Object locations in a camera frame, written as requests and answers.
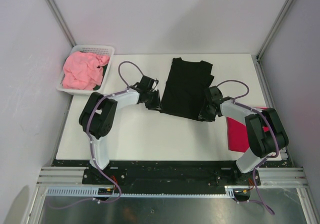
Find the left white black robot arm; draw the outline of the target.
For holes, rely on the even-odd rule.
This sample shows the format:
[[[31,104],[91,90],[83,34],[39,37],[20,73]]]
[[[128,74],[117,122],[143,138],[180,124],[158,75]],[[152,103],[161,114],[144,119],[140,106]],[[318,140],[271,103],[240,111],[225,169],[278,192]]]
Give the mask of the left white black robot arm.
[[[162,109],[159,81],[143,76],[140,82],[125,90],[104,95],[94,92],[90,95],[80,117],[79,124],[87,134],[90,144],[90,164],[96,168],[93,178],[100,184],[110,180],[110,171],[106,169],[110,162],[106,136],[111,131],[117,111],[131,105],[144,104],[146,109]]]

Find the black t-shirt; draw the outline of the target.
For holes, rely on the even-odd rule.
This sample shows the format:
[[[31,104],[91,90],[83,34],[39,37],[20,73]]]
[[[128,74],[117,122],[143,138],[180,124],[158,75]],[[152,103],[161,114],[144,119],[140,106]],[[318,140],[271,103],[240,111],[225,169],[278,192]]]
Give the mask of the black t-shirt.
[[[205,101],[205,90],[214,76],[213,65],[206,61],[191,62],[173,58],[161,99],[162,113],[204,121],[199,117]]]

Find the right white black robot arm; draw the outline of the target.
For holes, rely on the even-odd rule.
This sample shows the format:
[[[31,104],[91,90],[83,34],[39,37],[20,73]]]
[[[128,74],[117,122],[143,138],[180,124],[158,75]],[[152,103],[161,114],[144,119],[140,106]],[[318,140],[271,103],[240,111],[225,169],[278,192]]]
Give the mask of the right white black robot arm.
[[[276,158],[289,138],[277,111],[273,108],[256,109],[236,102],[235,98],[223,97],[217,86],[204,91],[204,103],[199,117],[213,122],[216,117],[231,118],[246,127],[249,148],[227,172],[235,184],[242,185],[250,172],[269,158]]]

